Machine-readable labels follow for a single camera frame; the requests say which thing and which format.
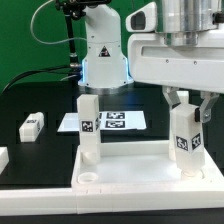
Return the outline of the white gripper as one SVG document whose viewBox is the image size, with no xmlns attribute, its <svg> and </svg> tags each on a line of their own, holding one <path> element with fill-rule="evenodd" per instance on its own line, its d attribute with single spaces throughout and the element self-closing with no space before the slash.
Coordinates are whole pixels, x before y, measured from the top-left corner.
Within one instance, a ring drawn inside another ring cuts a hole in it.
<svg viewBox="0 0 224 224">
<path fill-rule="evenodd" d="M 224 93 L 224 30 L 202 32 L 196 46 L 183 47 L 165 45 L 156 33 L 133 34 L 128 59 L 135 81 L 163 86 L 170 110 L 180 104 L 177 87 L 201 91 L 195 121 L 211 120 L 211 109 Z"/>
</svg>

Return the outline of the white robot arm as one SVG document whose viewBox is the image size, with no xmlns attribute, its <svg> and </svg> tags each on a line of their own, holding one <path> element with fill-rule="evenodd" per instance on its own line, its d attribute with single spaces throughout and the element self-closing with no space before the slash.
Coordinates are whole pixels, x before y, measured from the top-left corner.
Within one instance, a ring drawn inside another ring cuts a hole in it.
<svg viewBox="0 0 224 224">
<path fill-rule="evenodd" d="M 211 119 L 224 94 L 224 0 L 153 0 L 126 18 L 128 57 L 121 52 L 119 14 L 102 1 L 86 4 L 87 55 L 82 86 L 95 91 L 128 82 L 161 85 L 168 102 L 179 88 L 198 90 L 195 119 Z"/>
</svg>

